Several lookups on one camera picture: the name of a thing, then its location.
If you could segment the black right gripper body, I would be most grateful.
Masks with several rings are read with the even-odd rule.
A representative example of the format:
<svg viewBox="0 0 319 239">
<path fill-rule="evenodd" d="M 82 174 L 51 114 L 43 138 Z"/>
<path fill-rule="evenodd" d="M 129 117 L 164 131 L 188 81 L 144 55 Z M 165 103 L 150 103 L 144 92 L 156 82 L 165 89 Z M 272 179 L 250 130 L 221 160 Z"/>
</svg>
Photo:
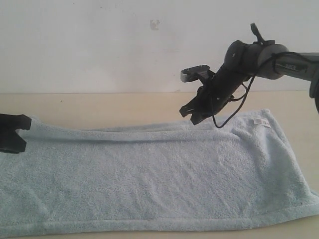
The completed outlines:
<svg viewBox="0 0 319 239">
<path fill-rule="evenodd" d="M 216 115 L 246 79 L 246 74 L 220 67 L 212 80 L 205 85 L 196 104 L 196 112 L 209 117 Z"/>
</svg>

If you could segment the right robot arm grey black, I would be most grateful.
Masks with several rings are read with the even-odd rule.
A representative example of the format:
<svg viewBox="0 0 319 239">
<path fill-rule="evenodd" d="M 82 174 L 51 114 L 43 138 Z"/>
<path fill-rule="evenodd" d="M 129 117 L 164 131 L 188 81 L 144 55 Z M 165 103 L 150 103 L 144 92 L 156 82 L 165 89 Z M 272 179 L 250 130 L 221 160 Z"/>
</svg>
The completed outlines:
<svg viewBox="0 0 319 239">
<path fill-rule="evenodd" d="M 190 115 L 194 125 L 214 118 L 230 102 L 245 102 L 250 85 L 244 87 L 245 94 L 241 97 L 236 98 L 233 94 L 244 82 L 252 83 L 256 77 L 276 80 L 286 75 L 309 81 L 309 96 L 314 99 L 316 106 L 319 104 L 318 53 L 290 52 L 284 45 L 265 40 L 256 24 L 250 26 L 257 40 L 252 44 L 234 41 L 217 72 L 211 71 L 208 65 L 181 71 L 182 82 L 199 80 L 202 83 L 196 96 L 179 110 L 182 117 Z"/>
</svg>

